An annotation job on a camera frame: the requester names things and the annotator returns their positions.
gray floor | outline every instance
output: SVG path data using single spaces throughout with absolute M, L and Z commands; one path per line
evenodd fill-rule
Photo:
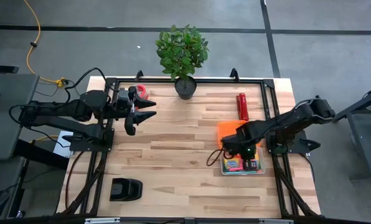
M 258 0 L 33 0 L 43 25 L 264 28 Z M 266 0 L 273 29 L 371 30 L 371 0 Z M 0 24 L 35 25 L 22 1 L 0 0 Z M 210 55 L 195 75 L 225 77 L 237 68 L 243 77 L 273 77 L 265 34 L 203 34 Z M 0 30 L 0 64 L 27 73 L 25 56 L 34 31 Z M 91 67 L 106 75 L 161 75 L 155 32 L 43 32 L 32 54 L 32 68 L 43 77 L 76 80 Z M 320 95 L 336 112 L 371 90 L 371 35 L 274 35 L 281 77 L 290 78 L 296 101 Z M 87 80 L 79 86 L 85 91 Z M 53 86 L 38 86 L 44 93 Z M 37 100 L 61 101 L 62 90 Z M 50 134 L 57 130 L 42 128 Z M 366 170 L 354 150 L 346 121 L 311 126 L 310 139 L 321 142 L 311 160 L 322 214 L 371 222 L 371 181 L 352 184 L 349 176 Z M 25 140 L 39 137 L 23 131 Z M 39 198 L 34 193 L 30 198 Z M 50 201 L 55 206 L 57 198 Z M 35 208 L 33 202 L 28 207 Z M 46 215 L 44 207 L 32 215 Z

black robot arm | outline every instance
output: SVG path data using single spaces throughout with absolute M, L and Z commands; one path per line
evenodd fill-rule
M 237 133 L 222 138 L 223 148 L 230 155 L 240 154 L 242 159 L 255 158 L 255 144 L 271 134 L 271 142 L 285 145 L 294 139 L 295 134 L 312 124 L 329 123 L 335 112 L 326 100 L 319 98 L 298 103 L 291 111 L 266 121 L 249 121 Z
M 89 121 L 92 116 L 99 121 L 125 118 L 126 132 L 135 135 L 136 129 L 133 125 L 138 125 L 156 114 L 155 111 L 140 112 L 135 108 L 141 109 L 154 105 L 155 102 L 140 98 L 135 86 L 129 87 L 128 91 L 119 89 L 118 99 L 115 102 L 111 102 L 111 98 L 104 91 L 92 90 L 80 95 L 79 100 L 68 103 L 31 101 L 28 105 L 22 106 L 18 122 L 25 127 L 47 125 L 74 132 L 73 136 L 66 136 L 65 139 L 75 145 L 76 142 L 83 141 L 82 146 L 90 144 L 91 147 L 86 147 L 88 150 L 93 151 L 95 148 L 96 151 L 100 151 L 99 146 L 112 143 L 113 130 L 106 129 L 102 122 L 82 124 L 77 121 Z

red can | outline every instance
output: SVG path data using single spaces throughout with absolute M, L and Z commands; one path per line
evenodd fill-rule
M 247 97 L 244 93 L 237 96 L 238 117 L 240 120 L 249 121 Z

wooden table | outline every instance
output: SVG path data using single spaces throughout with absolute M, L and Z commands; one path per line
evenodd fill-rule
M 294 105 L 290 79 L 274 79 L 280 113 Z M 129 87 L 134 83 L 122 83 Z M 113 150 L 108 154 L 101 189 L 98 216 L 116 217 L 210 217 L 279 218 L 279 205 L 273 163 L 263 145 L 266 173 L 263 175 L 224 176 L 220 163 L 205 165 L 209 154 L 218 148 L 216 125 L 238 119 L 235 96 L 247 96 L 250 120 L 265 119 L 261 91 L 254 84 L 199 83 L 190 100 L 178 97 L 172 83 L 145 84 L 149 100 L 156 106 L 147 110 L 157 115 L 141 123 L 135 136 L 126 135 L 123 119 L 115 121 Z M 91 77 L 88 90 L 103 90 L 101 77 Z M 90 160 L 83 154 L 70 179 L 69 202 L 82 189 Z M 70 158 L 67 174 L 75 158 Z M 289 155 L 295 188 L 317 213 L 319 205 L 308 162 L 298 154 Z M 129 177 L 143 182 L 143 196 L 133 202 L 110 202 L 112 178 Z M 92 205 L 94 189 L 89 199 Z M 288 211 L 289 194 L 284 191 Z M 65 184 L 58 212 L 64 210 Z

floor tile line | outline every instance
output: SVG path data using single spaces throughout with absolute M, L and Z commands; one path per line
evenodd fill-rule
M 0 25 L 0 30 L 37 30 L 37 26 Z M 80 27 L 80 26 L 42 26 L 42 31 L 72 31 L 72 32 L 170 32 L 170 28 L 163 27 Z M 206 33 L 232 34 L 264 34 L 265 29 L 239 28 L 199 28 Z
M 270 55 L 271 67 L 273 69 L 273 76 L 274 78 L 281 78 L 281 75 L 279 74 L 277 56 L 275 54 L 273 34 L 271 33 L 270 19 L 268 17 L 266 1 L 260 0 L 260 5 L 261 5 L 261 12 L 263 14 L 263 22 L 265 23 L 268 53 Z

